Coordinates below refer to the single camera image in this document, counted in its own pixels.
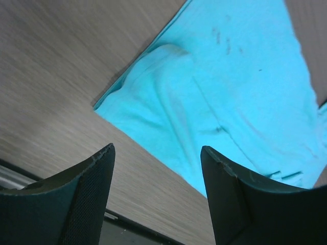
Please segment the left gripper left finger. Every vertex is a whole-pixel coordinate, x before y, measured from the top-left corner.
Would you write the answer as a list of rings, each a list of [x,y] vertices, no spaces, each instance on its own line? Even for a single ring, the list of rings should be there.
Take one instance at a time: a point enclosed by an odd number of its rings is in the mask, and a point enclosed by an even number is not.
[[[112,143],[23,189],[1,190],[1,244],[98,244],[115,161]]]

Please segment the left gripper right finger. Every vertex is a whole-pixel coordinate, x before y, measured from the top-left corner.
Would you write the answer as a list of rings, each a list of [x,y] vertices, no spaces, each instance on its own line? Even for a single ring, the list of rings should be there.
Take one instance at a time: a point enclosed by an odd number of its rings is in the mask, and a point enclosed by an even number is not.
[[[269,179],[201,149],[216,244],[326,244],[326,187],[303,189]]]

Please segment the turquoise t shirt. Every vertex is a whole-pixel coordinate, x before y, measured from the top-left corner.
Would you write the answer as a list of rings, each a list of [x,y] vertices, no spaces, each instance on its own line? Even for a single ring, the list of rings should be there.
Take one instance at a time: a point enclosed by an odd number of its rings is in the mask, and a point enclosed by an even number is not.
[[[326,166],[326,107],[283,1],[187,1],[94,110],[201,194],[205,145],[305,189]]]

